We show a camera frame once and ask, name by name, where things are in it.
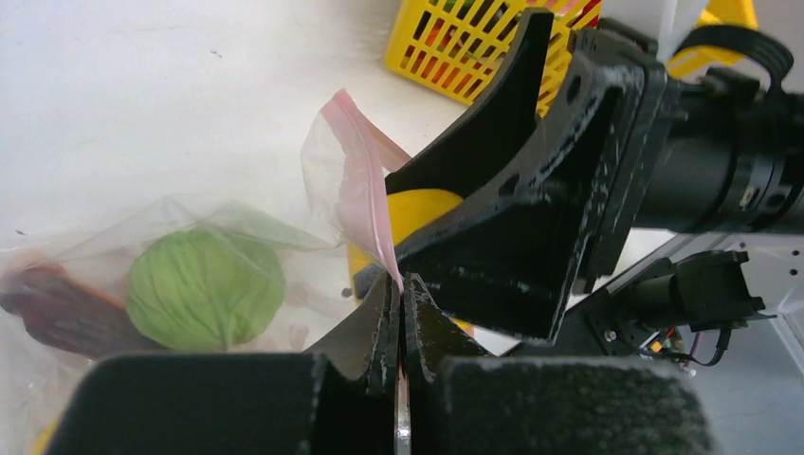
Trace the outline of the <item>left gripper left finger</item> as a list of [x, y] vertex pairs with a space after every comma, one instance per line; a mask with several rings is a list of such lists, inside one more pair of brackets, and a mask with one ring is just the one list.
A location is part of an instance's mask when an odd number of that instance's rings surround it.
[[394, 454], [399, 291], [388, 275], [307, 351], [327, 360], [314, 420], [313, 454]]

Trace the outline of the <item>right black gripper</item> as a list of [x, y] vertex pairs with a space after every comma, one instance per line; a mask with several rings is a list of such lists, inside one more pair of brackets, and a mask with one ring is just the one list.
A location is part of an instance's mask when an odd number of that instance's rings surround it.
[[573, 38], [569, 72], [536, 119], [554, 13], [527, 9], [475, 102], [400, 170], [389, 194], [463, 198], [395, 250], [447, 314], [555, 340], [569, 296], [613, 271], [672, 123], [681, 85], [612, 29]]

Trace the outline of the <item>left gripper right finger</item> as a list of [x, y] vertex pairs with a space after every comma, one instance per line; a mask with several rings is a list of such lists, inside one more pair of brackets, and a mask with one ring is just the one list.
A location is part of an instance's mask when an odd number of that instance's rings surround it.
[[442, 312], [416, 273], [405, 277], [401, 310], [401, 358], [408, 388], [411, 453], [440, 454], [441, 436], [448, 429], [441, 365], [451, 357], [483, 357], [490, 352]]

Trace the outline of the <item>pale green toy cabbage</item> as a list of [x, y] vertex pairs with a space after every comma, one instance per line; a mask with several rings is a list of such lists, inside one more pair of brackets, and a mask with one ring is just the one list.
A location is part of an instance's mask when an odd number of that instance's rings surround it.
[[193, 227], [160, 237], [133, 261], [125, 310], [144, 336], [167, 348], [224, 352], [266, 330], [285, 287], [271, 246]]

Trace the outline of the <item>clear zip top bag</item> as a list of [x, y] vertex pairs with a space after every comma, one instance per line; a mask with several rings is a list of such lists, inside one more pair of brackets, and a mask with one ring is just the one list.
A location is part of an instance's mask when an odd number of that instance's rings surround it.
[[167, 197], [78, 239], [1, 256], [1, 388], [64, 394], [118, 355], [298, 351], [356, 305], [354, 262], [393, 283], [385, 176], [410, 160], [345, 91], [315, 117], [274, 216]]

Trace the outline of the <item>toy steak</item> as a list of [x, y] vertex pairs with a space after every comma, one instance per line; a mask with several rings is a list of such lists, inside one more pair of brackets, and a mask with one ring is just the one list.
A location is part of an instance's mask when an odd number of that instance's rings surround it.
[[20, 318], [33, 339], [89, 359], [164, 349], [136, 329], [121, 303], [55, 264], [4, 276], [1, 307]]

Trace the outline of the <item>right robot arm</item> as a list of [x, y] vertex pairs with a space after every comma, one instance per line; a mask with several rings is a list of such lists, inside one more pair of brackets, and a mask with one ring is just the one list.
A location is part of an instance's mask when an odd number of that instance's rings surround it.
[[771, 80], [761, 89], [725, 67], [674, 79], [624, 32], [584, 28], [538, 115], [553, 23], [547, 9], [524, 11], [491, 84], [386, 178], [391, 193], [462, 199], [395, 250], [446, 313], [551, 342], [569, 298], [613, 272], [633, 228], [802, 233], [803, 98], [782, 89], [793, 64], [783, 44], [738, 26], [683, 42], [754, 60]]

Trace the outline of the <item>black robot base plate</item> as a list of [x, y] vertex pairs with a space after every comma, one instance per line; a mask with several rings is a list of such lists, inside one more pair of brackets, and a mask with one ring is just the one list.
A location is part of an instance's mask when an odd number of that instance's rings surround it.
[[676, 326], [655, 328], [628, 307], [623, 289], [606, 285], [587, 296], [563, 318], [555, 343], [538, 346], [522, 341], [507, 350], [514, 356], [639, 356], [666, 360], [690, 373], [687, 348]]

